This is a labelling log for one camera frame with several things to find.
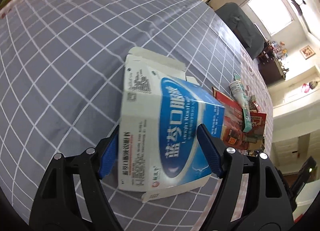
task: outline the picture frame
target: picture frame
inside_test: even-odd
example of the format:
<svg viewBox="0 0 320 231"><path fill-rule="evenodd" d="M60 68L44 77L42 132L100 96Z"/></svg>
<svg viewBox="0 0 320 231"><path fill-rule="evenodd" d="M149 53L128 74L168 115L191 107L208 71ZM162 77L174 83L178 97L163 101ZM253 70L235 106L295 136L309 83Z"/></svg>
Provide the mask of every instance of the picture frame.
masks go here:
<svg viewBox="0 0 320 231"><path fill-rule="evenodd" d="M310 58L310 57L312 57L313 55L316 54L309 45L306 46L306 47L304 47L303 49L301 49L301 50L300 50L300 53L302 54L302 56L303 56L305 59L308 59L308 58Z"/></svg>

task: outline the gray checkered tablecloth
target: gray checkered tablecloth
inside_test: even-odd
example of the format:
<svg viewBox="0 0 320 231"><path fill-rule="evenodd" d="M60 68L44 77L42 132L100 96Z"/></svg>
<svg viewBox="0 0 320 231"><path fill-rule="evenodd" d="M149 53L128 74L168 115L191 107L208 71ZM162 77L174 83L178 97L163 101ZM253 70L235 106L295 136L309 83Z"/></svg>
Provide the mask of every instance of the gray checkered tablecloth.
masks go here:
<svg viewBox="0 0 320 231"><path fill-rule="evenodd" d="M96 146L119 122L124 61L144 47L187 65L207 91L230 96L237 73L247 94L268 114L272 104L258 67L221 19L200 0L19 0L0 20L0 186L28 222L51 158ZM79 177L76 193L90 220ZM117 189L116 167L102 180L125 230L198 229L212 204L217 180L196 190L143 204L141 194ZM234 218L241 214L244 177Z"/></svg>

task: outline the blue gripper pad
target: blue gripper pad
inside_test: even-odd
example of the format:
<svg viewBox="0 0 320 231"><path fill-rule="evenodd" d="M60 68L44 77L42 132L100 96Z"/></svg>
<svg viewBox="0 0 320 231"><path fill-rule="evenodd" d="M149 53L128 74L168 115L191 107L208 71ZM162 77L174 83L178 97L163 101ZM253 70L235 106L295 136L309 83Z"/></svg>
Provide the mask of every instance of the blue gripper pad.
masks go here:
<svg viewBox="0 0 320 231"><path fill-rule="evenodd" d="M100 159L100 168L98 175L103 179L106 175L110 174L111 169L118 157L118 134L113 136L108 147L105 149Z"/></svg>
<svg viewBox="0 0 320 231"><path fill-rule="evenodd" d="M224 171L221 167L221 156L212 143L212 140L216 139L220 141L220 139L212 137L208 130L206 131L206 128L203 127L197 128L197 138L211 171L215 173L218 178L222 178Z"/></svg>

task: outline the window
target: window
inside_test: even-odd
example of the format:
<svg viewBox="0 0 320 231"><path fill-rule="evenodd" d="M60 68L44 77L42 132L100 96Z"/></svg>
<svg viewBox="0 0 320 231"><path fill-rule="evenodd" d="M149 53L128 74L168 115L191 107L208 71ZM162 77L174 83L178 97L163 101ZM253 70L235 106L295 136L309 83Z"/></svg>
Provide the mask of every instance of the window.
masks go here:
<svg viewBox="0 0 320 231"><path fill-rule="evenodd" d="M276 34L292 22L291 15L282 0L250 0L248 5L270 35Z"/></svg>

